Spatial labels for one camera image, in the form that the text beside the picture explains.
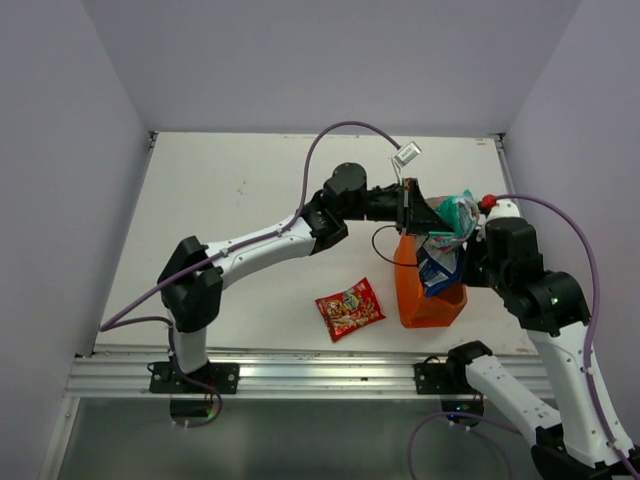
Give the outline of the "teal snack packet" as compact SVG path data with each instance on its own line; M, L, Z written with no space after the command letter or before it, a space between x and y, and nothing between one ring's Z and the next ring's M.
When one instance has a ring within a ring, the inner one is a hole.
M475 231L480 218L479 207L470 190L452 196L431 197L427 204L451 228L429 234L427 243L443 252L461 247Z

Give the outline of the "blue snack packet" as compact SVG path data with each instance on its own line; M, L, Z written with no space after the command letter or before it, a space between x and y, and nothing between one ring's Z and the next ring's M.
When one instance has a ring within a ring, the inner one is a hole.
M428 243L416 251L418 275L426 297L434 297L460 279L461 255L458 250L444 252Z

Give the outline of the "orange paper bag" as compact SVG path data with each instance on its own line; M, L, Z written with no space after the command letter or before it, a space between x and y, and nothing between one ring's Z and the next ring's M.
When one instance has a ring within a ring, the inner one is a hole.
M445 328L450 326L467 305L466 287L461 283L463 248L459 281L434 297L426 297L418 275L416 251L429 240L425 236L402 234L391 257L382 253L376 240L382 226L371 236L373 251L385 262L393 266L395 298L401 324L407 329Z

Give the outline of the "red snack packet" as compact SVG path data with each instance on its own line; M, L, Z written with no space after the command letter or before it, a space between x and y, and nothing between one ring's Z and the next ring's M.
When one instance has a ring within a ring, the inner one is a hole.
M333 343L386 318L366 277L347 290L316 299L315 305Z

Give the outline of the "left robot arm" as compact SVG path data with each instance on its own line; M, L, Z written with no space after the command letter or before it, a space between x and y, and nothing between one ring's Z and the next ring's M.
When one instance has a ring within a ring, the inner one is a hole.
M348 222L365 220L393 223L408 235L453 230L427 204L417 180L368 188L365 169L343 163L298 212L270 228L226 242L182 240L157 281L173 321L175 384L193 393L207 383L206 329L226 288L280 262L328 250L347 237Z

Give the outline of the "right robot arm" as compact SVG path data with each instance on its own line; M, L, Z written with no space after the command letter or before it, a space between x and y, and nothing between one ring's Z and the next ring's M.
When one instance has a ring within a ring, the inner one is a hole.
M639 448L619 423L586 345L591 315L579 283L545 269L536 231L516 217L487 221L472 238L463 277L502 299L534 345L556 404L508 374L480 341L449 351L451 389L489 397L525 438L545 479L638 478Z

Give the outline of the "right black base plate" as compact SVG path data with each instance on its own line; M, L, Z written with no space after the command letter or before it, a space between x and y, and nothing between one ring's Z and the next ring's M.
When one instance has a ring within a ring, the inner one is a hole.
M456 380L439 357L429 356L413 364L414 385L418 395L465 395L473 390Z

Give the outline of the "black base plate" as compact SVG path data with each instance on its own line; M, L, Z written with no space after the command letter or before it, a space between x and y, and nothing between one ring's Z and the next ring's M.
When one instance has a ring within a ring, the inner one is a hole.
M473 390L456 380L439 357L429 356L413 364L414 385L418 395L465 395Z
M151 374L149 391L154 394L203 394L204 387L182 379L169 361L147 365ZM193 381L214 387L220 394L235 394L240 375L237 363L208 363L188 374Z

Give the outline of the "aluminium mounting rail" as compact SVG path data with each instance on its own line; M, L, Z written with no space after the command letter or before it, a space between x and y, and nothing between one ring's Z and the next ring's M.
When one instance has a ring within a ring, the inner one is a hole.
M416 353L322 351L208 351L212 362L239 366L235 399L389 399L417 397ZM164 361L163 349L106 346L73 361L64 395L69 398L152 398L147 366Z

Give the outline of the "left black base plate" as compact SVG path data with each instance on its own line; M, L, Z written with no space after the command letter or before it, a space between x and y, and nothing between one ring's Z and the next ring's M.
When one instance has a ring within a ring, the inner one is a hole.
M169 361L147 365L151 374L149 391L154 394L203 394L204 387L182 379ZM193 381L214 387L220 394L235 394L240 375L237 363L208 363L188 374Z

